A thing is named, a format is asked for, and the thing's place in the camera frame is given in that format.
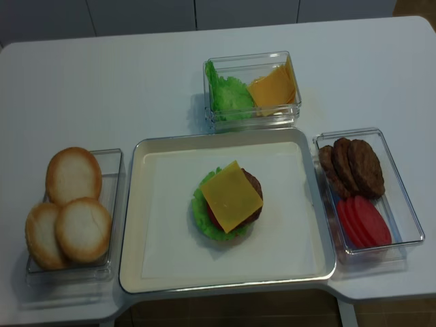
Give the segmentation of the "bun half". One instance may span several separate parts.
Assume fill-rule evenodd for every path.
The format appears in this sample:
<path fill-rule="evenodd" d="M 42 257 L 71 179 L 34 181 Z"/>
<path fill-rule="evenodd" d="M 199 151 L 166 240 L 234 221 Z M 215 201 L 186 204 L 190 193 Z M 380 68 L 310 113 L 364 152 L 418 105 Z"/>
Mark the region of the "bun half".
<path fill-rule="evenodd" d="M 102 190 L 102 171 L 91 152 L 69 147 L 50 160 L 45 186 L 50 201 L 59 206 L 78 198 L 96 200 Z"/>
<path fill-rule="evenodd" d="M 78 198 L 61 208 L 54 230 L 66 257 L 73 262 L 88 264 L 107 252 L 112 217 L 98 200 Z"/>
<path fill-rule="evenodd" d="M 42 202 L 30 210 L 25 222 L 27 249 L 37 265 L 44 270 L 60 270 L 69 266 L 55 236 L 58 214 L 57 205 Z"/>

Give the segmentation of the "yellow cheese slice on burger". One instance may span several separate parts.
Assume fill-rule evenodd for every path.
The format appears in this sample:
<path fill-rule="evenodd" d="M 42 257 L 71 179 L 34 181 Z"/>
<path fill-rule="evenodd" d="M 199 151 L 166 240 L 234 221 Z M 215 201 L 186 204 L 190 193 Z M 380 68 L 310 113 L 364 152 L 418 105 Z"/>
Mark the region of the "yellow cheese slice on burger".
<path fill-rule="evenodd" d="M 264 205 L 242 167 L 233 161 L 200 189 L 217 221 L 227 234 Z"/>

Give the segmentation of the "green lettuce on burger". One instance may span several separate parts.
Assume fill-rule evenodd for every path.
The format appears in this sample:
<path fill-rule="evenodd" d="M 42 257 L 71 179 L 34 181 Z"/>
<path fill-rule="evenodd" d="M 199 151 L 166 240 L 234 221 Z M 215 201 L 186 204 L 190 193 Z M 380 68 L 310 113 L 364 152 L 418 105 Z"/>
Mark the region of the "green lettuce on burger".
<path fill-rule="evenodd" d="M 237 236 L 244 236 L 252 223 L 246 223 L 242 227 L 238 227 L 235 230 L 232 230 L 229 233 L 225 233 L 223 230 L 220 230 L 215 224 L 211 221 L 211 218 L 208 215 L 207 211 L 207 201 L 202 194 L 200 187 L 205 184 L 208 180 L 210 180 L 214 175 L 218 174 L 222 169 L 217 167 L 215 170 L 210 171 L 200 182 L 197 189 L 193 193 L 193 198 L 191 199 L 191 207 L 193 211 L 193 218 L 198 229 L 209 239 L 215 241 L 228 241 L 236 238 Z"/>

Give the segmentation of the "green lettuce in container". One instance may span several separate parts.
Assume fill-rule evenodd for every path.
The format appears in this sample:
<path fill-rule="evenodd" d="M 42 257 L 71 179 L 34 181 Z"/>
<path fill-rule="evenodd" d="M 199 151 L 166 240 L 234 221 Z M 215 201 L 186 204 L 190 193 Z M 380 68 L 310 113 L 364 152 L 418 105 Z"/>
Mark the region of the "green lettuce in container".
<path fill-rule="evenodd" d="M 220 76 L 211 60 L 206 62 L 205 72 L 213 96 L 214 119 L 235 121 L 251 118 L 250 111 L 254 107 L 254 101 L 247 85 L 233 76 Z"/>

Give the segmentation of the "clear lettuce and cheese container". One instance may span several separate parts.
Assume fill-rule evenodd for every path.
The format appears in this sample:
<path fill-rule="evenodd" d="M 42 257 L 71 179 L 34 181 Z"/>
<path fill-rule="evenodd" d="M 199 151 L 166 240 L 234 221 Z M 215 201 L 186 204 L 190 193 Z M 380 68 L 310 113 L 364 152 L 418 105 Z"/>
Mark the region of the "clear lettuce and cheese container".
<path fill-rule="evenodd" d="M 248 54 L 233 57 L 217 57 L 211 58 L 211 60 L 217 70 L 217 73 L 224 78 L 233 76 L 240 79 L 247 86 L 255 79 L 261 76 L 267 76 L 271 71 L 274 70 L 279 65 L 284 65 L 287 58 L 291 56 L 287 51 L 279 52 L 267 52 L 261 54 Z M 254 107 L 251 109 L 251 118 L 235 121 L 216 121 L 214 119 L 214 113 L 212 111 L 212 91 L 208 78 L 205 72 L 205 64 L 203 65 L 203 75 L 204 75 L 204 105 L 206 111 L 206 117 L 211 122 L 211 125 L 216 129 L 225 129 L 231 127 L 239 126 L 250 126 L 250 125 L 293 125 L 300 116 L 300 108 L 302 105 L 302 99 L 300 96 L 300 91 L 294 72 L 294 67 L 291 60 L 291 65 L 296 81 L 296 98 L 293 103 L 286 104 L 282 106 L 273 106 L 272 109 L 275 111 L 273 115 L 270 116 L 257 116 L 257 108 L 254 103 Z"/>

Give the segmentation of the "stacked cheese slices in container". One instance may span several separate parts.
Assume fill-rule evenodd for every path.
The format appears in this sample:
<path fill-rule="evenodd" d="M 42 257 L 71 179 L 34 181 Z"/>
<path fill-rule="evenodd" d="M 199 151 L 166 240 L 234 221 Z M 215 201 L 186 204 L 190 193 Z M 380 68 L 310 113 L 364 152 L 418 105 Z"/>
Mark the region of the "stacked cheese slices in container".
<path fill-rule="evenodd" d="M 273 106 L 293 103 L 296 98 L 296 81 L 290 57 L 284 65 L 277 66 L 269 75 L 251 82 L 247 90 L 254 100 L 257 116 L 273 115 Z"/>

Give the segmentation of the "brown patty on burger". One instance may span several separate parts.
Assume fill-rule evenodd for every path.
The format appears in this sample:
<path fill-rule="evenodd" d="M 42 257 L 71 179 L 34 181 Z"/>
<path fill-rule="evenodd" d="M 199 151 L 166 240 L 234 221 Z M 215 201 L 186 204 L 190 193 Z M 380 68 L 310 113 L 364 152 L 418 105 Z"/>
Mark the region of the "brown patty on burger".
<path fill-rule="evenodd" d="M 259 180 L 257 180 L 256 177 L 254 177 L 252 174 L 250 174 L 244 168 L 242 169 L 242 171 L 244 172 L 247 180 L 251 183 L 251 185 L 256 190 L 258 195 L 261 197 L 261 199 L 263 199 L 262 187 L 260 185 Z M 244 221 L 242 221 L 234 229 L 236 230 L 236 229 L 245 227 L 246 225 L 249 225 L 249 224 L 253 223 L 254 221 L 256 221 L 259 218 L 260 213 L 262 212 L 262 208 L 263 208 L 263 206 L 261 206 L 259 209 L 257 209 L 252 215 L 248 216 L 248 218 L 246 218 Z"/>

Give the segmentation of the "red tomato slice on burger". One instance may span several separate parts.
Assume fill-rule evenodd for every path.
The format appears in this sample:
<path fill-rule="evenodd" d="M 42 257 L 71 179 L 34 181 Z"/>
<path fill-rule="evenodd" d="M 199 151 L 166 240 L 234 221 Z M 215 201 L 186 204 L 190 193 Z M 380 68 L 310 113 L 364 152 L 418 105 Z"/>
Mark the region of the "red tomato slice on burger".
<path fill-rule="evenodd" d="M 219 222 L 217 221 L 212 209 L 210 208 L 209 204 L 206 203 L 206 209 L 207 209 L 207 213 L 208 213 L 208 217 L 211 221 L 211 223 L 218 229 L 223 231 L 223 228 L 221 227 L 221 225 L 219 224 Z"/>

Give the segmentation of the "white metal baking tray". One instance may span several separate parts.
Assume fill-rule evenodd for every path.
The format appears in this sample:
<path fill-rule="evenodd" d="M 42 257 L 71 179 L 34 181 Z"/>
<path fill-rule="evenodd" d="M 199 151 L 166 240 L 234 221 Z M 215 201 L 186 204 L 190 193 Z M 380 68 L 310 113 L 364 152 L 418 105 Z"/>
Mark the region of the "white metal baking tray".
<path fill-rule="evenodd" d="M 217 244 L 191 207 L 201 180 L 237 161 L 264 205 L 248 236 Z M 328 279 L 336 267 L 307 137 L 296 128 L 156 138 L 137 144 L 119 282 L 129 293 L 188 292 Z"/>

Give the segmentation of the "clear bun container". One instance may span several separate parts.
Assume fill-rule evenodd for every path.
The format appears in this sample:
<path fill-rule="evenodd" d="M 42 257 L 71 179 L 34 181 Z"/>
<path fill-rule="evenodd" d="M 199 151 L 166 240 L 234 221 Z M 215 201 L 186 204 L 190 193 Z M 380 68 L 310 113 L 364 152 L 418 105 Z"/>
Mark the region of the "clear bun container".
<path fill-rule="evenodd" d="M 100 168 L 102 169 L 102 191 L 99 203 L 108 210 L 112 218 L 111 237 L 109 248 L 97 261 L 82 266 L 74 264 L 71 268 L 48 272 L 43 270 L 33 258 L 28 258 L 26 275 L 28 279 L 47 277 L 49 279 L 109 279 L 112 275 L 114 262 L 114 246 L 117 242 L 119 224 L 121 222 L 121 190 L 125 184 L 125 166 L 123 154 L 119 149 L 93 151 Z"/>

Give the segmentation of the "left brown patty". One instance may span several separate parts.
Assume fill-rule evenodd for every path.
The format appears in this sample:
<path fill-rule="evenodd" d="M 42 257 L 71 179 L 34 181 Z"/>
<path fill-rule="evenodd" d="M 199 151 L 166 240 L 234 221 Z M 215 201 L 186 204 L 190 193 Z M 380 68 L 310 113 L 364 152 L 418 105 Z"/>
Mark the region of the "left brown patty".
<path fill-rule="evenodd" d="M 343 184 L 342 180 L 339 178 L 334 168 L 332 162 L 332 150 L 333 148 L 330 145 L 323 146 L 322 148 L 319 149 L 318 156 L 319 156 L 320 164 L 334 192 L 341 199 L 347 199 L 351 196 L 351 193 Z"/>

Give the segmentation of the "middle brown patty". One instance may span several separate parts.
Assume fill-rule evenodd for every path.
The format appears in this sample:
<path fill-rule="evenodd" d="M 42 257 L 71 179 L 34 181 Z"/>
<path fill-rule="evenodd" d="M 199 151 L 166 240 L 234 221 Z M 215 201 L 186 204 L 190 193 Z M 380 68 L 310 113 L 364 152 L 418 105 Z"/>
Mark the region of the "middle brown patty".
<path fill-rule="evenodd" d="M 347 138 L 339 138 L 334 142 L 332 160 L 338 177 L 341 179 L 352 196 L 358 195 L 360 190 L 354 180 L 348 159 L 348 148 L 351 141 Z"/>

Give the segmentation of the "left red tomato slice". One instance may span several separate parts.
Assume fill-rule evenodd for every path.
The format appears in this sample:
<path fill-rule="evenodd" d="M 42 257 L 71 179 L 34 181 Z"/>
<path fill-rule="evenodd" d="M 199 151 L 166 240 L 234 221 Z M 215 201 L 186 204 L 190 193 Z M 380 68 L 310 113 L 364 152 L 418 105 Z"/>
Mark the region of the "left red tomato slice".
<path fill-rule="evenodd" d="M 347 238 L 349 239 L 350 243 L 352 244 L 353 248 L 356 248 L 360 241 L 358 237 L 355 235 L 351 225 L 349 224 L 348 217 L 345 213 L 345 201 L 339 200 L 337 203 L 337 213 L 339 217 L 339 221 L 341 222 L 341 225 L 343 227 L 343 230 L 345 234 L 347 235 Z"/>

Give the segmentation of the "middle red tomato slice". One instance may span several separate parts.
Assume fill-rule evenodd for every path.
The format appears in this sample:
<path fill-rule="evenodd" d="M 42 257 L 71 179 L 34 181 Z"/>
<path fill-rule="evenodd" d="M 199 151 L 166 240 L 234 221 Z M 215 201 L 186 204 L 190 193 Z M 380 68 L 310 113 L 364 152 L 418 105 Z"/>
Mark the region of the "middle red tomato slice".
<path fill-rule="evenodd" d="M 347 218 L 349 239 L 354 246 L 359 249 L 367 248 L 371 245 L 371 242 L 365 230 L 358 220 L 357 214 L 354 210 L 354 198 L 348 198 L 345 201 L 345 216 Z"/>

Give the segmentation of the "right brown patty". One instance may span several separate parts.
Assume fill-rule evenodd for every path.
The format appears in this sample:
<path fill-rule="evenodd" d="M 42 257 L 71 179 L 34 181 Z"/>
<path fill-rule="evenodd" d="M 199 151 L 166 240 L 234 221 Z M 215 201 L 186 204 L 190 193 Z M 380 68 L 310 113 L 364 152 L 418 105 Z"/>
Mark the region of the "right brown patty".
<path fill-rule="evenodd" d="M 371 145 L 364 140 L 352 140 L 348 160 L 353 178 L 362 196 L 378 199 L 385 193 L 382 168 Z"/>

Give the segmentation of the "clear patty and tomato container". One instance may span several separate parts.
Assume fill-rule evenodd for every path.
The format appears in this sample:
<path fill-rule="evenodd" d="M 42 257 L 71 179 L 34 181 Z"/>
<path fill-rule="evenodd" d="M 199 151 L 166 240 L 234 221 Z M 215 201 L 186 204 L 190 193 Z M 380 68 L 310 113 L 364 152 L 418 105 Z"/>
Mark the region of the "clear patty and tomato container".
<path fill-rule="evenodd" d="M 330 182 L 326 178 L 321 167 L 318 152 L 323 146 L 330 145 L 333 148 L 334 142 L 339 138 L 347 138 L 350 141 L 358 139 L 369 143 L 378 156 L 383 178 L 385 193 L 378 199 L 368 199 L 384 218 L 388 226 L 392 244 L 380 247 L 367 247 L 363 249 L 353 248 L 347 235 L 345 234 L 337 213 L 337 203 L 341 199 L 333 190 Z M 336 131 L 322 133 L 314 137 L 313 142 L 316 148 L 320 178 L 323 182 L 324 193 L 330 212 L 332 222 L 335 225 L 336 237 L 341 245 L 344 256 L 349 260 L 366 260 L 380 262 L 383 260 L 394 260 L 403 258 L 406 255 L 406 247 L 415 247 L 424 242 L 425 234 L 413 208 L 409 195 L 405 189 L 402 178 L 393 160 L 390 149 L 383 133 L 377 128 L 352 129 L 346 131 Z"/>

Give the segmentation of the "right red tomato slice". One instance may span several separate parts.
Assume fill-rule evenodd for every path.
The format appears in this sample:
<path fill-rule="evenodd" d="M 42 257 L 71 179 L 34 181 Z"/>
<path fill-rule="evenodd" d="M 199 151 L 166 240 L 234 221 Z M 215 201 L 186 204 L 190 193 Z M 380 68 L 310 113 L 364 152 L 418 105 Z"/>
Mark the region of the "right red tomato slice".
<path fill-rule="evenodd" d="M 356 196 L 352 201 L 352 209 L 368 247 L 392 244 L 391 233 L 384 218 L 368 199 Z"/>

